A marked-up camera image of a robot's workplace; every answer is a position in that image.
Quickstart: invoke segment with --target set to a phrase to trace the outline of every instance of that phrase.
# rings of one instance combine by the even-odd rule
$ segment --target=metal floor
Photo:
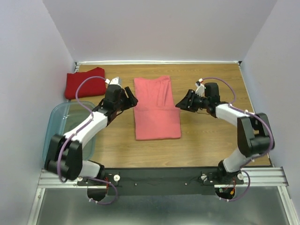
[[[237,188],[237,194],[244,191]],[[39,225],[288,225],[277,187],[251,187],[236,202],[209,195],[120,196],[90,203],[86,189],[46,189]]]

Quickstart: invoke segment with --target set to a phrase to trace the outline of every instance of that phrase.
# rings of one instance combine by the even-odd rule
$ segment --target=red cloth
[[[174,106],[169,76],[149,80],[135,78],[135,96],[139,100],[133,108],[135,138],[155,140],[180,138],[180,109]]]
[[[101,76],[105,78],[104,69],[97,67],[88,72],[76,72],[74,74],[67,74],[67,84],[65,90],[66,99],[75,99],[75,93],[79,85],[91,76]],[[102,79],[90,79],[81,88],[78,97],[89,97],[104,95],[106,91],[105,81]]]

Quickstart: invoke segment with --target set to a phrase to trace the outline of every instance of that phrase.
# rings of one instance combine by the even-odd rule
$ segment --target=metal frame
[[[209,63],[204,61],[99,61],[99,62],[76,62],[75,72],[78,72],[80,65],[107,65],[107,64],[190,64],[190,63]],[[233,62],[210,62],[210,63],[237,63]],[[291,201],[287,186],[288,182],[282,167],[245,167],[243,170],[249,173],[251,178],[251,187],[277,187],[285,213],[291,225],[300,225],[297,213],[295,211],[293,202]],[[244,176],[244,184],[237,185],[238,187],[246,187],[248,185],[248,178]],[[215,185],[216,188],[223,188],[227,185]],[[106,188],[106,186],[78,186],[77,181],[68,180],[66,183],[61,183],[56,174],[50,173],[46,170],[41,171],[41,175],[37,185],[37,191],[34,202],[31,208],[28,225],[36,225],[38,222],[39,212],[42,207],[45,191],[48,188]]]

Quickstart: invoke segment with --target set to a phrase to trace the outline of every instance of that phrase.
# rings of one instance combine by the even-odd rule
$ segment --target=screw
[[[114,180],[115,182],[118,182],[118,181],[120,180],[120,176],[117,175],[117,174],[114,175],[113,180]]]
[[[241,174],[241,173],[239,173],[239,174],[238,174],[238,179],[239,179],[239,180],[244,180],[244,175]]]

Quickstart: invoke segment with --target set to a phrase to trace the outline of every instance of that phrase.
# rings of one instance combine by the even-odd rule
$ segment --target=folded red shirt
[[[101,76],[105,78],[104,69],[97,67],[88,72],[76,72],[74,74],[67,74],[67,84],[65,90],[66,99],[75,99],[75,93],[79,85],[91,76]],[[90,97],[104,95],[106,91],[105,82],[102,79],[90,79],[81,88],[78,97]]]

